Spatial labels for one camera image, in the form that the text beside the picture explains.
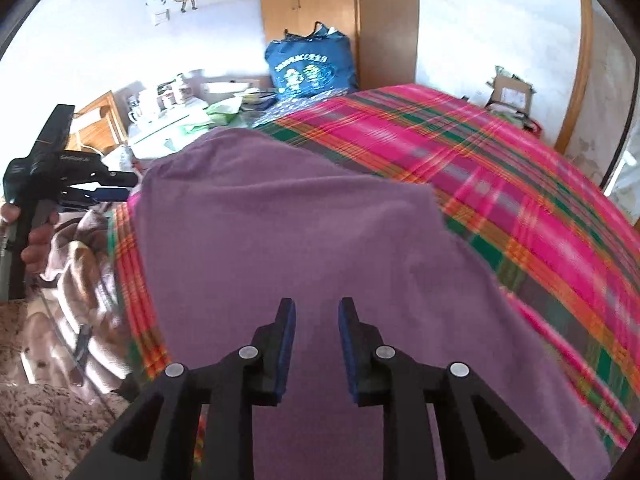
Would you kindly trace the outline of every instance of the plaid bedsheet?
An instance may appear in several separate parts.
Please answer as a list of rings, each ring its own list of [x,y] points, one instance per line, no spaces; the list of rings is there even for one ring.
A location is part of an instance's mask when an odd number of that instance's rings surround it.
[[[335,98],[264,133],[350,170],[430,183],[447,227],[494,269],[591,409],[612,459],[640,421],[640,238],[552,149],[483,110],[418,85]],[[128,206],[113,251],[146,377],[169,362]]]

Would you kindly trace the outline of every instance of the hand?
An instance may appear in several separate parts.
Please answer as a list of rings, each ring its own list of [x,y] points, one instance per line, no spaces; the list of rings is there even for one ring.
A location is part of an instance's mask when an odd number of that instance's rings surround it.
[[[12,224],[20,216],[20,208],[11,204],[2,204],[0,218]],[[29,233],[29,246],[22,251],[20,256],[26,264],[27,272],[34,274],[43,272],[49,260],[51,239],[53,238],[53,226],[58,223],[60,216],[57,212],[51,213],[49,221]]]

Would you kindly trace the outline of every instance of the purple cloth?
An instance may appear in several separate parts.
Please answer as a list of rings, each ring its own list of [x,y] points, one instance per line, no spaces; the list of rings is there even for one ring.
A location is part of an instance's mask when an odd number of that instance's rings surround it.
[[[350,173],[260,132],[217,129],[158,160],[134,215],[171,357],[218,361],[273,320],[298,321],[288,391],[256,408],[256,478],[382,477],[382,409],[348,394],[338,302],[418,362],[464,361],[576,479],[609,469],[591,415],[490,268],[443,226],[429,186]]]

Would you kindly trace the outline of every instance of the wooden wardrobe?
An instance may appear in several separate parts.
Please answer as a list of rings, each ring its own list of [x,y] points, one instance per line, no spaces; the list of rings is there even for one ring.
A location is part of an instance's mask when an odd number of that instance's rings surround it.
[[[361,89],[415,81],[418,0],[262,0],[266,41],[308,36],[315,22],[351,40]]]

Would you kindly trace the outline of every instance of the blue tote bag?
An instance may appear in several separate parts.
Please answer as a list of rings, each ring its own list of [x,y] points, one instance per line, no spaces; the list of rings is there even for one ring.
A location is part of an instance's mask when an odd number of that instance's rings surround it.
[[[349,38],[316,22],[309,36],[289,34],[264,53],[278,98],[311,97],[327,90],[358,89]]]

